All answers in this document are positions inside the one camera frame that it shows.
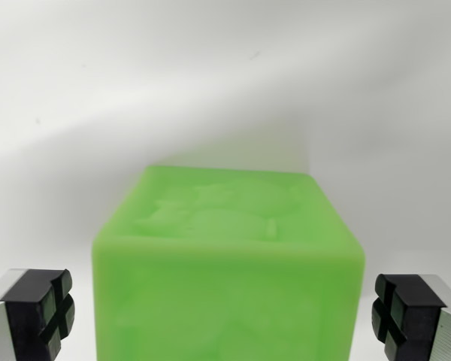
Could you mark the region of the black-tipped silver gripper right finger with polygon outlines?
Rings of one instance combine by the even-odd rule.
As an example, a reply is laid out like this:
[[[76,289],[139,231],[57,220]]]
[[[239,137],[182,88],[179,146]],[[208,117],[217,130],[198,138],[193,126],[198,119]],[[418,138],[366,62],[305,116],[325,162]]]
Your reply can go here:
[[[451,360],[451,288],[437,275],[375,281],[371,322],[389,360]]]

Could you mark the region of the black-tipped silver gripper left finger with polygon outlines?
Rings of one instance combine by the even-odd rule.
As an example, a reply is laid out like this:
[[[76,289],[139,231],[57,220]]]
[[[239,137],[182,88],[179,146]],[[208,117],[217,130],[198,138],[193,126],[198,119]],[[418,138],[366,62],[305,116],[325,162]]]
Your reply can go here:
[[[0,277],[0,360],[55,360],[74,325],[67,269],[12,268]]]

